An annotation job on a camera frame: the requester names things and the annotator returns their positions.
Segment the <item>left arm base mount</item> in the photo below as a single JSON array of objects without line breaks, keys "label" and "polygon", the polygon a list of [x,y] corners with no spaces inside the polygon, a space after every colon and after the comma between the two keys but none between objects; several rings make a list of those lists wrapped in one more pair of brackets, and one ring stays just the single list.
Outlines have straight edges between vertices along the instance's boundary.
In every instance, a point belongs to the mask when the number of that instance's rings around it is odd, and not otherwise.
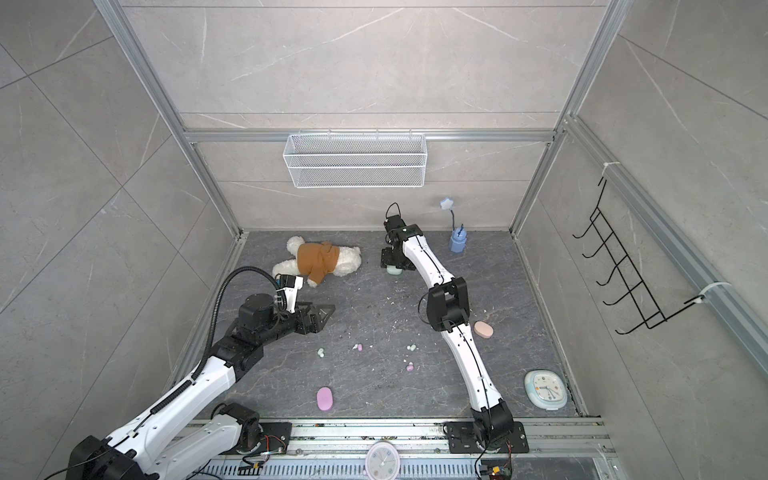
[{"label": "left arm base mount", "polygon": [[243,428],[234,450],[241,455],[284,454],[291,441],[291,422],[252,423]]}]

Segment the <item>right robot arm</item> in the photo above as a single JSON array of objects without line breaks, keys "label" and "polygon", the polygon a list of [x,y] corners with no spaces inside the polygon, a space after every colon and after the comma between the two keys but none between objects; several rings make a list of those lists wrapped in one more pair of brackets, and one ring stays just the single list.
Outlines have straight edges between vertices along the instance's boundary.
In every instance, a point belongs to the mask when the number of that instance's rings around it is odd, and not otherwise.
[{"label": "right robot arm", "polygon": [[381,265],[415,270],[428,290],[424,295],[426,322],[449,346],[467,388],[474,437],[482,449],[497,450],[515,430],[514,417],[484,365],[469,322],[467,282],[445,268],[416,224],[397,212],[385,214],[387,246]]}]

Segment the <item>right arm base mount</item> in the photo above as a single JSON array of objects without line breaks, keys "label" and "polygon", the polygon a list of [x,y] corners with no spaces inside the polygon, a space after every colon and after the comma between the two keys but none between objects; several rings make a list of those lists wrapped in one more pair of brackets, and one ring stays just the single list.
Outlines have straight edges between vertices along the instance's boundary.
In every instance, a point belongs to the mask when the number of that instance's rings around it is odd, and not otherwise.
[{"label": "right arm base mount", "polygon": [[488,447],[475,435],[473,422],[446,422],[442,425],[442,430],[448,441],[451,454],[479,454],[482,452],[524,454],[530,452],[524,425],[519,421],[513,423],[510,432],[492,441]]}]

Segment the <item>white plush dog brown shirt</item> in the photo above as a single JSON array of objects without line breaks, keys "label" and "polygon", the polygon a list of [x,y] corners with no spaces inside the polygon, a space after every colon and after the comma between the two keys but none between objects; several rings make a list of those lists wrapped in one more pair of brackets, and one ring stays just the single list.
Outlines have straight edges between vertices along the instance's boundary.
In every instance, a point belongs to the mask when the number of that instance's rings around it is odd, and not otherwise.
[{"label": "white plush dog brown shirt", "polygon": [[310,287],[317,287],[329,275],[350,275],[362,265],[359,247],[336,246],[327,241],[308,243],[301,236],[293,236],[286,248],[292,257],[276,264],[272,275],[301,276]]}]

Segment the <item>black wall hook rack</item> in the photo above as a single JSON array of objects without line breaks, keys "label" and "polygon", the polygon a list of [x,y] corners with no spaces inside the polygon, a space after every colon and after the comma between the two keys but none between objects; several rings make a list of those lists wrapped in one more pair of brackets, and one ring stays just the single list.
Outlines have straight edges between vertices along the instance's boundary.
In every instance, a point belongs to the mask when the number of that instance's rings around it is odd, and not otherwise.
[{"label": "black wall hook rack", "polygon": [[612,301],[602,300],[602,304],[606,307],[613,307],[621,304],[625,299],[629,299],[639,315],[640,321],[635,326],[624,330],[616,329],[615,333],[619,336],[627,336],[638,329],[653,330],[692,307],[703,304],[706,296],[699,293],[685,300],[682,306],[674,312],[664,312],[640,272],[639,265],[631,257],[629,250],[601,208],[607,179],[601,177],[597,186],[599,188],[598,197],[593,210],[588,215],[586,228],[580,233],[572,234],[571,237],[575,240],[595,237],[600,243],[590,253],[582,253],[581,256],[584,259],[606,256],[610,261],[611,269],[607,277],[604,280],[596,280],[595,283],[599,287],[620,285],[621,294]]}]

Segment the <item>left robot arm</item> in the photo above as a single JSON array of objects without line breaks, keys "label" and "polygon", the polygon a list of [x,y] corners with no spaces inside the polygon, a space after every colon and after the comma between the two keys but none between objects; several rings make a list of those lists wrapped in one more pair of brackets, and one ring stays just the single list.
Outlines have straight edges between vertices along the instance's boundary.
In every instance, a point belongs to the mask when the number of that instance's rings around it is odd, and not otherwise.
[{"label": "left robot arm", "polygon": [[102,439],[82,440],[59,475],[66,479],[186,479],[222,453],[249,456],[265,446],[268,436],[258,413],[237,403],[215,408],[211,419],[195,432],[184,435],[182,431],[263,358],[266,345],[292,333],[320,332],[335,308],[299,301],[304,278],[298,272],[270,274],[254,266],[229,273],[216,303],[222,302],[229,283],[243,273],[265,277],[274,293],[249,296],[221,339],[214,337],[220,310],[215,306],[195,369],[135,419]]}]

